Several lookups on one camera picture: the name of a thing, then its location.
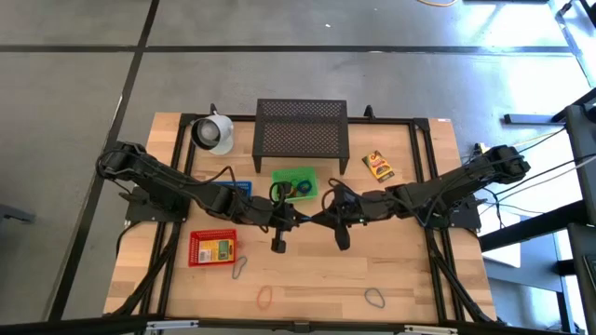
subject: orange rubber band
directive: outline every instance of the orange rubber band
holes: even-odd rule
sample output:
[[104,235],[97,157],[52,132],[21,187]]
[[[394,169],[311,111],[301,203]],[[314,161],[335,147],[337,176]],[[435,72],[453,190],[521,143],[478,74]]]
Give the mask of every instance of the orange rubber band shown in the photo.
[[[262,305],[261,304],[261,294],[263,294],[263,291],[269,288],[269,301],[267,302],[266,305]],[[257,294],[257,307],[259,307],[259,309],[261,310],[265,310],[267,308],[269,308],[269,306],[271,306],[271,301],[273,300],[273,288],[270,287],[269,285],[265,285],[263,286],[260,290],[259,290],[259,294]]]

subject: black metal rack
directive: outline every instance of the black metal rack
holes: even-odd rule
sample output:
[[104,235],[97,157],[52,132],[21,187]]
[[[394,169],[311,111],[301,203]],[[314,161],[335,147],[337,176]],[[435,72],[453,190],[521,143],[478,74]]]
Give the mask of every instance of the black metal rack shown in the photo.
[[252,142],[257,173],[263,157],[337,158],[343,175],[350,157],[347,102],[257,100]]

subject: red container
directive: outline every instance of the red container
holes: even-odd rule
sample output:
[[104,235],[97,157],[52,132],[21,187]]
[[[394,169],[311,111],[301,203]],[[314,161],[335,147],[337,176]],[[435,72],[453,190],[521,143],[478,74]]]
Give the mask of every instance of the red container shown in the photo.
[[[234,241],[234,247],[232,249],[231,261],[218,261],[211,263],[199,263],[198,262],[198,243],[200,241],[218,240],[218,239],[231,239]],[[236,229],[215,229],[206,231],[194,231],[190,233],[190,242],[188,243],[188,266],[212,266],[212,265],[225,265],[234,264],[236,261]]]

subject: wooden tabletop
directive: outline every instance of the wooden tabletop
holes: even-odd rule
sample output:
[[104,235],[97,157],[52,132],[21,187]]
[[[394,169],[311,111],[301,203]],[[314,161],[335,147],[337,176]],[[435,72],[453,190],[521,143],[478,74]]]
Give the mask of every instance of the wooden tabletop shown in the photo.
[[[149,154],[169,164],[180,114],[158,113],[146,148]],[[439,173],[460,166],[452,124],[431,119]],[[340,178],[334,159],[264,158],[260,174],[251,159],[254,124],[234,124],[235,145],[231,153],[216,156],[197,150],[192,175],[204,180],[225,166],[232,166],[237,180],[252,181],[254,195],[268,197],[271,172],[280,168],[314,167],[318,175],[319,198],[296,202],[305,214],[320,211],[320,195],[330,186],[327,179],[338,178],[362,193],[388,185],[415,181],[408,128],[396,125],[350,125],[350,160]],[[187,128],[179,169],[184,166],[190,143]],[[424,140],[419,134],[422,157]],[[394,168],[395,177],[378,183],[361,161],[367,153],[379,150]],[[427,161],[423,158],[428,178]],[[229,181],[229,176],[222,176]],[[238,256],[248,258],[238,280],[232,279],[232,266],[189,268],[190,232],[234,228],[239,241]],[[191,205],[183,225],[169,293],[167,316],[227,319],[292,319],[317,321],[437,322],[423,229],[414,219],[372,222],[349,229],[351,248],[340,251],[333,230],[305,223],[284,235],[285,254],[270,250],[273,230],[264,234],[256,227],[235,225],[205,214]],[[156,233],[153,222],[141,223],[122,240],[112,283],[106,300],[106,313],[119,307],[139,284],[147,270]],[[478,239],[463,229],[450,229],[457,274],[484,313],[495,318]],[[454,311],[449,286],[443,282],[447,315]],[[272,304],[262,310],[256,298],[263,286],[272,287]],[[150,311],[156,310],[161,278],[156,281]],[[386,300],[379,309],[364,299],[366,288],[378,288]]]

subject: gray floor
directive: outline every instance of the gray floor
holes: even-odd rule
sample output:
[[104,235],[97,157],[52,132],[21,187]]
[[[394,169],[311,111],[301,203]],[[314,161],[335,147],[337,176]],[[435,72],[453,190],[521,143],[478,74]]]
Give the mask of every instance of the gray floor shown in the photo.
[[[5,0],[0,45],[134,45],[149,3]],[[515,47],[565,41],[549,5],[170,0],[160,4],[149,44]],[[2,324],[43,317],[130,60],[126,53],[0,54],[0,203],[37,215],[34,225],[0,226]],[[501,118],[551,114],[588,89],[570,55],[145,54],[120,139],[145,142],[155,112],[204,113],[211,102],[224,114],[253,114],[258,98],[345,99],[351,115],[371,104],[382,116],[451,118],[460,152],[467,154],[474,142],[513,143],[552,131],[504,127]],[[539,158],[529,155],[536,172],[555,165]],[[104,187],[67,317],[102,312],[126,210],[116,194]],[[492,286],[497,312],[520,315],[506,297],[523,294]],[[522,317],[508,321],[542,326]]]

